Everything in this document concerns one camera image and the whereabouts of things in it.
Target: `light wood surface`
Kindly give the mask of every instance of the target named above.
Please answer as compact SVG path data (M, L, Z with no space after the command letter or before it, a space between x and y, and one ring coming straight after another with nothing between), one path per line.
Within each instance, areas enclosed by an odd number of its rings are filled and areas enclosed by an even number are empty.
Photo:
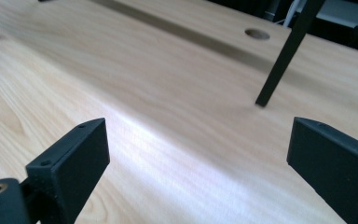
M294 116L358 139L358 51L306 36L263 109L289 30L206 1L120 2L0 0L0 178L104 117L111 164L76 223L344 223L285 159Z

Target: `wood grain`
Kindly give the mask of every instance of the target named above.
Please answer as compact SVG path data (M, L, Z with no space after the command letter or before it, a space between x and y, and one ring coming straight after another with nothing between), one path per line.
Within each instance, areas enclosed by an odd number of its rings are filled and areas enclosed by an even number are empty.
M0 178L105 117L76 223L344 223L285 159L294 116L358 139L358 51L306 36L262 109L288 32L205 1L0 0Z

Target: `black plastic part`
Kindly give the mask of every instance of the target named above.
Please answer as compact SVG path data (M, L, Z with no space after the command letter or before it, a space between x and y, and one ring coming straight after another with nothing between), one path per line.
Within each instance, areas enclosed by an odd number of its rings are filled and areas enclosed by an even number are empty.
M295 118L287 162L347 223L358 224L358 141Z
M308 0L255 103L266 106L325 0Z
M22 181L21 189L28 210L28 218L31 223L36 223L47 213L53 202L42 192L34 190L30 185L29 178Z
M30 162L28 184L49 201L41 222L74 223L108 164L104 119L78 125Z
M0 224L31 224L19 181L0 179Z

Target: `black clamp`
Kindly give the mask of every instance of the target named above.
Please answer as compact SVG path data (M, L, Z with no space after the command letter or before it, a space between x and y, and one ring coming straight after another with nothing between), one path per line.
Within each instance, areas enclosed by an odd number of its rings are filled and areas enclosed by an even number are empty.
M27 166L0 179L0 224L72 224L109 164L104 119L76 126Z
M358 224L358 140L295 118L287 162L349 224Z

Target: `wooden table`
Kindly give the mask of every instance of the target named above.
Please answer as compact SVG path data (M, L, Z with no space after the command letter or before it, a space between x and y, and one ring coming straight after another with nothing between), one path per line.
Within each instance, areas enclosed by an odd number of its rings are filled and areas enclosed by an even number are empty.
M0 0L0 178L104 117L76 223L343 223L286 154L294 116L358 139L358 51L306 36L260 108L288 34L206 1Z

